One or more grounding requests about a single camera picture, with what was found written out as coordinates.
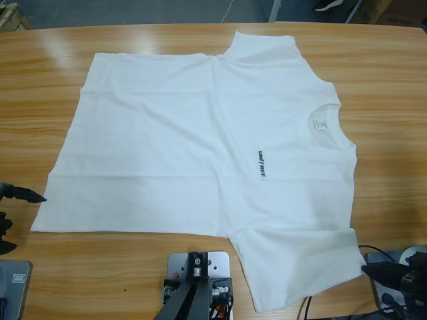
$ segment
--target floor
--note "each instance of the floor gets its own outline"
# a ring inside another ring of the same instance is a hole
[[[267,22],[273,0],[6,0],[37,29],[140,23]],[[356,0],[323,13],[318,0],[282,0],[278,21],[343,23]]]

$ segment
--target table surface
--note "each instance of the table surface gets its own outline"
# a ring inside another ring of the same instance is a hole
[[[427,36],[421,29],[316,23],[120,25],[0,34],[0,179],[44,192],[95,52],[223,53],[235,31],[292,35],[335,84],[340,121],[358,146],[352,227],[360,244],[427,245]],[[31,233],[38,205],[4,199],[18,244],[2,259],[33,273],[24,319],[152,319],[167,257],[227,251],[235,319],[302,319],[304,302],[257,314],[227,239],[155,233]],[[366,276],[312,300],[309,317],[376,309]]]

